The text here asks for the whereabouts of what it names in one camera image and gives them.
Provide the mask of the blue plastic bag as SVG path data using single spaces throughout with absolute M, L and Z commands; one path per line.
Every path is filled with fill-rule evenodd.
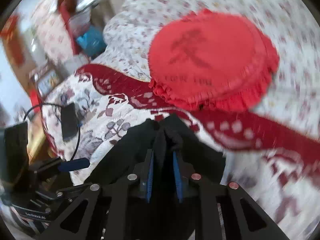
M 107 47 L 102 32 L 93 25 L 91 25 L 84 34 L 78 36 L 76 42 L 84 53 L 91 58 L 99 56 Z

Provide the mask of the black smartphone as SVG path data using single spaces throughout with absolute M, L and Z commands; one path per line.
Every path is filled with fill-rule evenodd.
M 78 132 L 78 119 L 74 103 L 61 108 L 61 131 L 64 142 L 70 141 Z

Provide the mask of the small-flower bed sheet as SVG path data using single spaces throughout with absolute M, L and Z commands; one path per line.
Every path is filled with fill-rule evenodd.
M 319 25 L 301 0 L 126 0 L 97 58 L 189 109 L 319 136 Z

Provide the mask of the red heart ruffled pillow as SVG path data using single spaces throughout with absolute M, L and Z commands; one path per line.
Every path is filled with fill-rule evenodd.
M 165 102 L 189 111 L 244 112 L 266 94 L 279 61 L 270 38 L 249 19 L 203 9 L 154 36 L 150 87 Z

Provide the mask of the red white floral blanket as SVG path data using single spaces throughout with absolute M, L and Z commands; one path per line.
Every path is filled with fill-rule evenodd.
M 180 151 L 195 171 L 237 182 L 289 239 L 319 232 L 319 137 L 251 112 L 189 112 L 150 86 L 99 64 L 79 68 L 47 97 L 44 130 L 62 159 L 87 158 L 73 184 L 112 184 L 148 149 Z

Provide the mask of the translucent plastic bag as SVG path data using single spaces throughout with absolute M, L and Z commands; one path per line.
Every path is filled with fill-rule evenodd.
M 68 26 L 73 37 L 83 35 L 91 26 L 91 10 L 87 8 L 72 16 L 68 21 Z

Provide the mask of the black pants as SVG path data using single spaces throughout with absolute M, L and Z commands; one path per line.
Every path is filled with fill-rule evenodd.
M 171 115 L 162 121 L 148 119 L 129 128 L 91 172 L 87 182 L 102 186 L 116 183 L 144 162 L 147 150 L 153 151 L 153 162 L 143 213 L 146 225 L 143 239 L 188 239 L 194 227 L 187 204 L 177 198 L 173 153 L 180 153 L 196 173 L 218 184 L 225 158 L 221 152 L 200 142 L 178 116 Z

